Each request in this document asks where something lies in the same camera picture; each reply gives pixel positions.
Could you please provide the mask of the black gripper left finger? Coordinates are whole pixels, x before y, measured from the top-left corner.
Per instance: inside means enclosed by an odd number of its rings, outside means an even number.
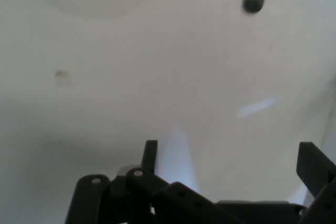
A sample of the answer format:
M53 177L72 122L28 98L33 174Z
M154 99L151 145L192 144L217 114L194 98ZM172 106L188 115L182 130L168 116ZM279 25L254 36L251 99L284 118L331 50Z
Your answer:
M110 180L78 180L66 223L237 223L238 218L182 183L155 175L157 140L145 143L139 166Z

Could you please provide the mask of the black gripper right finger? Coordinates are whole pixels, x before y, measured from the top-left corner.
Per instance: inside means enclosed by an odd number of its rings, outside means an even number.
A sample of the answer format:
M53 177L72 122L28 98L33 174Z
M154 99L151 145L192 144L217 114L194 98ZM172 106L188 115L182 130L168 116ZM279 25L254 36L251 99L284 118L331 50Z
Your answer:
M300 223L335 223L335 164L312 142L301 142L297 175L314 197Z

